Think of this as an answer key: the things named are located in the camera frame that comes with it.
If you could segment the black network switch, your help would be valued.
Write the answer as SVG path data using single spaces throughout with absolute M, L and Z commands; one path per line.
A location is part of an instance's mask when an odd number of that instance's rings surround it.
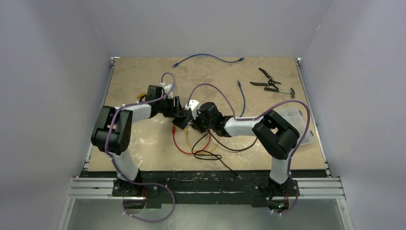
M 175 127 L 184 130 L 191 119 L 192 119 L 191 115 L 179 116 L 172 120 L 172 124 Z

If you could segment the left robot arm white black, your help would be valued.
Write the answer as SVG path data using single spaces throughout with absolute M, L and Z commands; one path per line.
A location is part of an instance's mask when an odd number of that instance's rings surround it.
M 157 114 L 172 118 L 174 126 L 184 129 L 189 122 L 178 96 L 173 96 L 173 83 L 149 85 L 145 101 L 120 107 L 103 106 L 95 123 L 91 143 L 108 155 L 117 171 L 119 181 L 126 181 L 124 190 L 131 196 L 142 192 L 144 183 L 134 164 L 128 146 L 132 124 Z

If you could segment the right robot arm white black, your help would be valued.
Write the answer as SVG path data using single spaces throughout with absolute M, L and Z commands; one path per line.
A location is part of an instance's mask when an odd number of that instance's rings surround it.
M 299 131 L 276 111 L 270 110 L 259 118 L 222 115 L 213 102 L 187 103 L 185 111 L 191 116 L 193 128 L 200 132 L 213 131 L 219 137 L 253 136 L 271 155 L 269 189 L 275 195 L 287 190 L 288 158 L 297 146 Z

